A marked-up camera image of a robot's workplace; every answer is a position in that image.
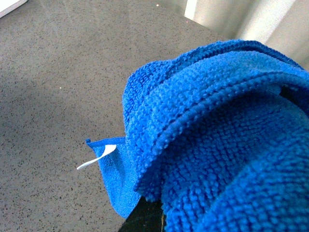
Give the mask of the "right gripper black finger under cloth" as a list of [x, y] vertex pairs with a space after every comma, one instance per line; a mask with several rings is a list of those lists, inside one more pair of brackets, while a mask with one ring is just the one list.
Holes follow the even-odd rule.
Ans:
[[166, 217], [162, 202], [150, 202], [141, 197], [134, 210], [119, 228], [119, 232], [164, 232]]

